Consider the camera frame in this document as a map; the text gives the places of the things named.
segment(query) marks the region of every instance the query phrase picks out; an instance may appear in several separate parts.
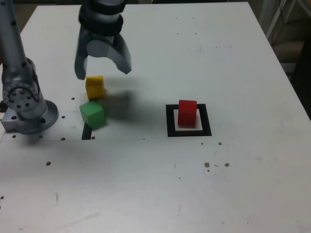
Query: robotic arm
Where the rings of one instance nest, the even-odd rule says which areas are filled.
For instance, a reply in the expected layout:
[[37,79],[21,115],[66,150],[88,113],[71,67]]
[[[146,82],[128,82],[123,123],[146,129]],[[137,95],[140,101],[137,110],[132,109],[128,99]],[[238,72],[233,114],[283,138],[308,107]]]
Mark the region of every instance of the robotic arm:
[[[87,57],[108,57],[123,73],[131,71],[131,58],[120,35],[125,0],[90,0],[82,5],[75,73],[83,80]],[[43,98],[35,65],[26,58],[12,0],[0,0],[0,50],[3,58],[2,97],[9,106],[2,124],[7,132],[38,133],[58,118],[56,105]]]

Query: white table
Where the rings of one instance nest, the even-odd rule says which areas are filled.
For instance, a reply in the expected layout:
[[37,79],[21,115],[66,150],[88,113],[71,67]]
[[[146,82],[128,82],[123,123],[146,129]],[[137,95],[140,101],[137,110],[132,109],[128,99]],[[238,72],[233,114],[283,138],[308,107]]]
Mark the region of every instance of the white table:
[[[127,5],[133,70],[89,59],[118,115],[87,141],[78,10],[37,7],[22,32],[66,118],[43,138],[1,128],[1,233],[311,231],[310,120],[247,3]],[[206,104],[212,136],[167,137],[165,105],[180,99]]]

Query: wooden cube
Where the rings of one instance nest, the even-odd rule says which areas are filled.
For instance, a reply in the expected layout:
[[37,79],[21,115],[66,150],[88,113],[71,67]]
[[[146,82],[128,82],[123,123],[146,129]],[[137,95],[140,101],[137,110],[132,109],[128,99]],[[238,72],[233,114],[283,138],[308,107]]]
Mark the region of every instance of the wooden cube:
[[105,97],[103,76],[86,77],[86,94],[89,100],[98,100]]
[[195,126],[197,102],[180,100],[178,105],[178,125]]

